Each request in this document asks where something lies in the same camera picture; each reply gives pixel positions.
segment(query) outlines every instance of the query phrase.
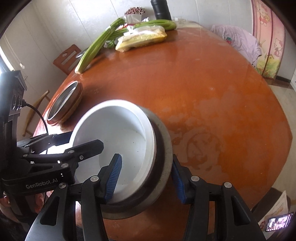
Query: plastic bag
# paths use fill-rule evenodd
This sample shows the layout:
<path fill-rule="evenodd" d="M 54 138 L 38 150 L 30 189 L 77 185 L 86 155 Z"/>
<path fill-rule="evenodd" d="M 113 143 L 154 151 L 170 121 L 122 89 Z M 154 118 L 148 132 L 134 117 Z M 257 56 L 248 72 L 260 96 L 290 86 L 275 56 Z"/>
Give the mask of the plastic bag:
<path fill-rule="evenodd" d="M 115 49 L 125 52 L 132 47 L 138 48 L 162 42 L 166 37 L 167 34 L 162 26 L 143 26 L 135 29 L 132 26 L 128 26 L 128 32 L 118 39 Z"/>

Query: wooden table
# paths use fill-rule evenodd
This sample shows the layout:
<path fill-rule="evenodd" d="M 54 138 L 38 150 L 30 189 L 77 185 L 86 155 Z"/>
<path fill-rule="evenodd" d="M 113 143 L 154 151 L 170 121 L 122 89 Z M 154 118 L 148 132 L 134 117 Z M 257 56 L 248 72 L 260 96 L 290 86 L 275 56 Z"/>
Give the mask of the wooden table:
<path fill-rule="evenodd" d="M 73 130 L 94 105 L 124 99 L 153 111 L 169 130 L 181 164 L 207 182 L 231 182 L 252 208 L 270 189 L 286 162 L 292 134 L 265 80 L 228 43 L 203 28 L 168 32 L 165 42 L 125 53 L 107 50 L 82 75 L 83 98 L 72 117 L 49 132 Z M 35 135 L 44 133 L 40 122 Z M 158 200 L 124 220 L 105 220 L 118 241 L 181 240 L 188 205 L 181 205 L 171 179 Z M 213 209 L 210 229 L 213 228 Z"/>

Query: phone screen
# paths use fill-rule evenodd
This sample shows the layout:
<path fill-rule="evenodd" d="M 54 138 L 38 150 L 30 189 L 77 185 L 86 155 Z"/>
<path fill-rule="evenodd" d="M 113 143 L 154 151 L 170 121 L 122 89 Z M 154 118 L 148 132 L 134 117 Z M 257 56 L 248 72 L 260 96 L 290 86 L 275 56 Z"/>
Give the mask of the phone screen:
<path fill-rule="evenodd" d="M 293 213 L 289 213 L 286 215 L 270 218 L 266 225 L 266 232 L 275 231 L 287 227 L 292 216 Z"/>

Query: green stalk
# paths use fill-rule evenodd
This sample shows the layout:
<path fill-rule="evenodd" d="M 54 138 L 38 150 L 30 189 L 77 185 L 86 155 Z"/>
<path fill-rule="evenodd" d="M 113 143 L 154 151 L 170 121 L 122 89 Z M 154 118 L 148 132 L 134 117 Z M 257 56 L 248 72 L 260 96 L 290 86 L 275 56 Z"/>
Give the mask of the green stalk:
<path fill-rule="evenodd" d="M 173 29 L 175 29 L 177 27 L 175 22 L 173 22 L 171 20 L 165 20 L 165 19 L 158 19 L 158 20 L 152 20 L 152 21 L 148 21 L 148 22 L 137 23 L 137 24 L 134 25 L 134 27 L 138 28 L 138 27 L 143 27 L 143 26 L 154 26 L 154 25 L 162 26 L 165 29 L 165 31 L 173 30 Z M 116 30 L 108 38 L 108 40 L 114 40 L 114 39 L 116 39 L 118 37 L 121 37 L 127 31 L 128 31 L 127 28 L 122 28 L 122 29 Z"/>
<path fill-rule="evenodd" d="M 115 20 L 87 49 L 80 59 L 78 65 L 75 68 L 75 73 L 82 74 L 90 62 L 94 59 L 99 50 L 103 47 L 108 38 L 114 33 L 114 31 L 124 24 L 124 20 L 118 18 Z"/>

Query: tiled floor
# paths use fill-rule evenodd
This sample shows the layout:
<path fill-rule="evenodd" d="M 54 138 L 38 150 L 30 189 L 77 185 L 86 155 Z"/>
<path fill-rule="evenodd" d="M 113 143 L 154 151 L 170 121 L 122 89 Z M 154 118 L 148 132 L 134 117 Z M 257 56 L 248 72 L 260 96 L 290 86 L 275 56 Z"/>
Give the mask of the tiled floor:
<path fill-rule="evenodd" d="M 273 187 L 284 191 L 291 199 L 291 211 L 296 211 L 296 92 L 293 89 L 270 85 L 288 119 L 293 135 L 287 161 Z"/>

